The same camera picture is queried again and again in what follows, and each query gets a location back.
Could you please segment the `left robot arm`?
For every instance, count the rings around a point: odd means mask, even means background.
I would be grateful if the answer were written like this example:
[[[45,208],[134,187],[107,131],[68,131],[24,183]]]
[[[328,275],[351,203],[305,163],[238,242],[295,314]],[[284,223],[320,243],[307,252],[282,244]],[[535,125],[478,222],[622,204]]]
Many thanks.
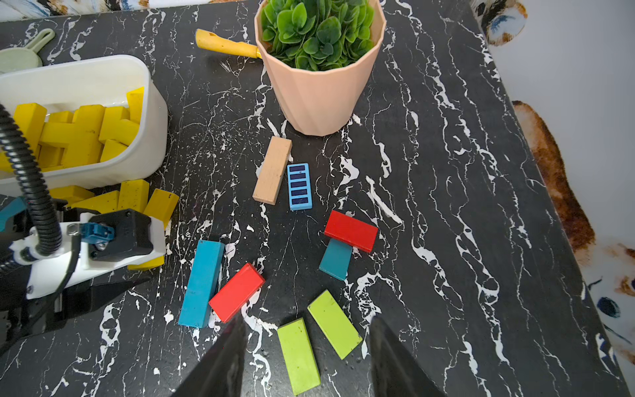
[[[1,110],[1,152],[17,177],[23,209],[1,210],[1,352],[91,313],[135,282],[91,286],[109,271],[165,256],[164,223],[134,209],[98,214],[53,199],[26,136]]]

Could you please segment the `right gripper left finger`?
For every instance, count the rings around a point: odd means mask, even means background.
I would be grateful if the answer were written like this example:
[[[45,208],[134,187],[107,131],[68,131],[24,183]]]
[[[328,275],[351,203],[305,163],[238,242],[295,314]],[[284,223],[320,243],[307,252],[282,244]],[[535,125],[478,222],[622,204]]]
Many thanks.
[[[235,317],[171,396],[240,396],[246,344],[244,320]]]

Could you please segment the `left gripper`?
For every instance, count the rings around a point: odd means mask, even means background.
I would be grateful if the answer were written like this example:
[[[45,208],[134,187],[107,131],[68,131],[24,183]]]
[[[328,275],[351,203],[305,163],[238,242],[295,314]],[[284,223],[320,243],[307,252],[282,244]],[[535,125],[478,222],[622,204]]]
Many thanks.
[[[112,271],[165,256],[164,223],[133,209],[99,214],[55,202],[62,242],[36,253],[40,238],[22,198],[1,210],[1,345],[62,329],[102,308],[137,281],[97,284]]]

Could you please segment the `white plastic tray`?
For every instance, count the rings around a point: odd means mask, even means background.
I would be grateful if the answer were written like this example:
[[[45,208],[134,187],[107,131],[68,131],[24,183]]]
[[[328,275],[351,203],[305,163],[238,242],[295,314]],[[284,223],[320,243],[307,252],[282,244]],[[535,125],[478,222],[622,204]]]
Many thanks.
[[[164,160],[167,105],[135,56],[4,74],[1,104],[26,127],[49,189],[145,179]]]

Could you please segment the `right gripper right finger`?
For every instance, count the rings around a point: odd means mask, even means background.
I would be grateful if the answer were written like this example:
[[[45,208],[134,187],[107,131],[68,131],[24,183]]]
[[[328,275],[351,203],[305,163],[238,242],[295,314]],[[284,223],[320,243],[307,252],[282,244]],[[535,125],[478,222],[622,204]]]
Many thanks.
[[[446,396],[380,317],[370,323],[375,396]]]

